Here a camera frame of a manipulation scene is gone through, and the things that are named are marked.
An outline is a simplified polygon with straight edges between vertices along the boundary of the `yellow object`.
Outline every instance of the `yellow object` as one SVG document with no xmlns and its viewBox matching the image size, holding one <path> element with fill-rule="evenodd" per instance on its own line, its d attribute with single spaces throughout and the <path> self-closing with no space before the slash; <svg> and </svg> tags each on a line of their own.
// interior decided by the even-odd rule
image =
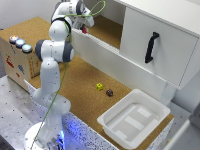
<svg viewBox="0 0 200 150">
<path fill-rule="evenodd" d="M 97 90 L 99 90 L 99 91 L 103 90 L 103 84 L 98 83 L 97 84 Z"/>
</svg>

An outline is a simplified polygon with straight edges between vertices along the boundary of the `cabinet handle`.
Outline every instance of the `cabinet handle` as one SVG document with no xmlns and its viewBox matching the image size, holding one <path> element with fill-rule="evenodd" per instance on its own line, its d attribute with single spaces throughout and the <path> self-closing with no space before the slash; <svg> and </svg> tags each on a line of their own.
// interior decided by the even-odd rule
<svg viewBox="0 0 200 150">
<path fill-rule="evenodd" d="M 148 48 L 147 48 L 147 53 L 145 56 L 145 63 L 148 64 L 150 61 L 153 60 L 153 57 L 151 57 L 153 45 L 154 45 L 154 40 L 159 37 L 159 34 L 156 32 L 153 32 L 153 36 L 149 40 Z"/>
</svg>

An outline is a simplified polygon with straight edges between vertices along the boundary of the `white plastic bin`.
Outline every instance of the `white plastic bin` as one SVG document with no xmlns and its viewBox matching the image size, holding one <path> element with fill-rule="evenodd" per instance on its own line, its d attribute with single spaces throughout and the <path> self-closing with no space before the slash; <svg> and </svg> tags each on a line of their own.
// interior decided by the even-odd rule
<svg viewBox="0 0 200 150">
<path fill-rule="evenodd" d="M 122 147 L 136 149 L 169 113 L 169 108 L 152 97 L 133 90 L 97 120 Z"/>
</svg>

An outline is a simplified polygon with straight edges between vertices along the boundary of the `white drawer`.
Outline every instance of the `white drawer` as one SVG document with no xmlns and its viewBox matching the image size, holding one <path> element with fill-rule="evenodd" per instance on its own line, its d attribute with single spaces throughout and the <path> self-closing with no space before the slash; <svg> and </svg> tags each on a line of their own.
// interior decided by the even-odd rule
<svg viewBox="0 0 200 150">
<path fill-rule="evenodd" d="M 145 63 L 147 47 L 153 32 L 151 56 Z M 126 8 L 120 54 L 156 75 L 179 86 L 190 61 L 198 37 L 163 23 L 136 10 Z"/>
</svg>

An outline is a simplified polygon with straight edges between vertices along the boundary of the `green cable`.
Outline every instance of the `green cable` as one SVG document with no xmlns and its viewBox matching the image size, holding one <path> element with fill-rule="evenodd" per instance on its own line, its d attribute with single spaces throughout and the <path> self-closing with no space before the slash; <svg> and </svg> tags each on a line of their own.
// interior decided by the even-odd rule
<svg viewBox="0 0 200 150">
<path fill-rule="evenodd" d="M 91 9 L 91 12 L 93 11 L 93 9 L 94 9 L 99 3 L 104 3 L 104 6 L 102 7 L 102 9 L 101 9 L 100 11 L 98 11 L 98 12 L 95 13 L 95 14 L 91 14 L 91 15 L 89 14 L 89 15 L 87 15 L 87 16 L 84 16 L 84 15 L 72 15 L 72 14 L 71 14 L 71 15 L 65 15 L 64 18 L 65 18 L 66 16 L 80 16 L 80 17 L 86 17 L 86 20 L 85 20 L 85 22 L 86 22 L 87 19 L 88 19 L 88 17 L 94 16 L 94 15 L 100 13 L 100 12 L 105 8 L 106 2 L 105 2 L 105 1 L 99 1 L 99 2 Z M 66 28 L 67 28 L 68 33 L 69 33 L 69 28 L 68 28 L 67 24 L 66 24 L 65 22 L 64 22 L 64 24 L 65 24 L 65 26 L 66 26 Z M 70 43 L 71 43 L 71 33 L 69 33 L 69 41 L 70 41 Z M 51 110 L 51 108 L 52 108 L 52 106 L 53 106 L 53 103 L 55 102 L 56 97 L 57 97 L 57 95 L 58 95 L 58 93 L 59 93 L 59 91 L 60 91 L 60 89 L 61 89 L 61 87 L 62 87 L 64 78 L 65 78 L 65 75 L 66 75 L 66 72 L 67 72 L 67 67 L 68 67 L 68 63 L 66 64 L 66 67 L 65 67 L 65 72 L 64 72 L 64 75 L 63 75 L 61 84 L 60 84 L 60 88 L 59 88 L 59 90 L 56 92 L 56 95 L 54 96 L 53 101 L 51 102 L 51 105 L 50 105 L 49 109 L 47 110 L 47 113 L 46 113 L 46 115 L 45 115 L 45 117 L 44 117 L 44 119 L 43 119 L 43 121 L 42 121 L 42 124 L 40 125 L 40 128 L 39 128 L 39 130 L 38 130 L 38 132 L 37 132 L 37 134 L 36 134 L 36 136 L 35 136 L 35 138 L 34 138 L 34 140 L 33 140 L 33 143 L 32 143 L 31 148 L 30 148 L 31 150 L 32 150 L 33 145 L 34 145 L 34 143 L 35 143 L 35 141 L 36 141 L 36 138 L 37 138 L 37 136 L 38 136 L 38 134 L 39 134 L 39 132 L 40 132 L 40 130 L 41 130 L 41 128 L 42 128 L 42 125 L 43 125 L 43 123 L 44 123 L 44 121 L 45 121 L 47 115 L 49 114 L 49 111 Z"/>
</svg>

